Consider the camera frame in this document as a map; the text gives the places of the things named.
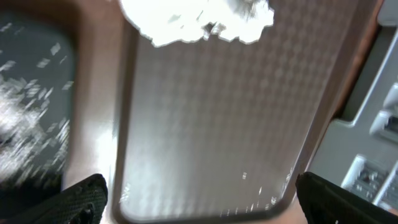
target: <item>textured tray surface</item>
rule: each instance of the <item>textured tray surface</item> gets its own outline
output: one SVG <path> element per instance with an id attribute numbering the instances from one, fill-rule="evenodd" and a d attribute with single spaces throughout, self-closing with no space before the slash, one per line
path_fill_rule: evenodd
<path id="1" fill-rule="evenodd" d="M 271 1 L 244 45 L 139 39 L 121 211 L 131 220 L 231 216 L 282 198 L 357 1 Z"/>

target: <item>gray tray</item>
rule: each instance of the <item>gray tray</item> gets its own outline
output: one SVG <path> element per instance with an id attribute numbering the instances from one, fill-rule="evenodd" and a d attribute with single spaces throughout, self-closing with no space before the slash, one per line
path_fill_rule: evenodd
<path id="1" fill-rule="evenodd" d="M 270 1 L 258 43 L 159 49 L 127 28 L 118 222 L 272 218 L 294 199 L 375 1 Z"/>

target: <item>brown table surface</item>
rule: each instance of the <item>brown table surface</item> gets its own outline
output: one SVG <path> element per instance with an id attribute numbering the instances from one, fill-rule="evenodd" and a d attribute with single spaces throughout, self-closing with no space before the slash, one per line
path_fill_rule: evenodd
<path id="1" fill-rule="evenodd" d="M 66 187 L 94 173 L 101 173 L 112 182 L 116 161 L 119 81 L 122 71 L 125 20 L 116 0 L 14 1 L 11 5 L 37 17 L 44 17 L 62 26 L 73 36 L 78 47 L 78 68 L 75 78 L 70 158 L 65 175 Z M 361 42 L 354 61 L 351 78 L 346 82 L 344 102 L 361 61 L 376 30 L 373 22 Z M 106 211 L 102 223 L 112 223 Z M 300 205 L 295 202 L 279 218 L 266 223 L 306 223 Z"/>

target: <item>white plastic bag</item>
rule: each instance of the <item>white plastic bag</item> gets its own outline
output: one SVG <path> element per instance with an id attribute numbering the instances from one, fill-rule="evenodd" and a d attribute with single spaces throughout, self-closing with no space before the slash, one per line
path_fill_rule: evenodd
<path id="1" fill-rule="evenodd" d="M 260 39 L 274 23 L 266 0 L 120 0 L 126 18 L 155 47 L 207 40 L 210 34 L 245 44 Z M 211 30 L 206 26 L 213 25 Z"/>

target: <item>crumpled tissue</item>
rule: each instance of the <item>crumpled tissue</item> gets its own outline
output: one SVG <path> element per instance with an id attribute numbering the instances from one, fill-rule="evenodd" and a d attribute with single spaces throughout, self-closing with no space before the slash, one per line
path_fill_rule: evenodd
<path id="1" fill-rule="evenodd" d="M 153 46 L 207 40 L 211 34 L 231 42 L 257 42 L 274 23 L 267 0 L 120 0 L 127 20 Z"/>

